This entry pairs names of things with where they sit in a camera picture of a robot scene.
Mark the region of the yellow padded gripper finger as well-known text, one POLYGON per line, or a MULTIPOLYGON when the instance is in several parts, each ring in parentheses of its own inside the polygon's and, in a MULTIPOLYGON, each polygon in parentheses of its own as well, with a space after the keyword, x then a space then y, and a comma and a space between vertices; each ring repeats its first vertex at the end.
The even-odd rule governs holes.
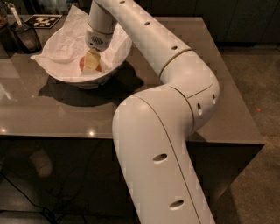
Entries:
POLYGON ((85 54, 85 67, 83 69, 84 74, 97 73, 95 69, 100 64, 101 55, 95 49, 88 50, 85 54))

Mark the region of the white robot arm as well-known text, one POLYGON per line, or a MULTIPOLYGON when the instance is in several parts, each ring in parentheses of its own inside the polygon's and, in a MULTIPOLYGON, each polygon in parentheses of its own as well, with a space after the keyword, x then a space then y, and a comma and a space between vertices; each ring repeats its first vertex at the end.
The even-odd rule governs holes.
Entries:
POLYGON ((208 65, 134 0, 92 0, 86 43, 108 48, 119 24, 161 85, 117 108, 115 151, 141 224, 215 224, 186 148, 207 123, 220 86, 208 65))

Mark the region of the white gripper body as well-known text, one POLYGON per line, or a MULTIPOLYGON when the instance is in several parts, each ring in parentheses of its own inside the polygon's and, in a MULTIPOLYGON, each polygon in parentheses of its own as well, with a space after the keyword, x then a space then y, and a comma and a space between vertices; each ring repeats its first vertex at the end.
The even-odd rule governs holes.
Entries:
POLYGON ((88 24, 86 29, 85 41, 89 48, 95 48, 99 52, 104 52, 109 48, 114 34, 114 26, 93 27, 88 24))

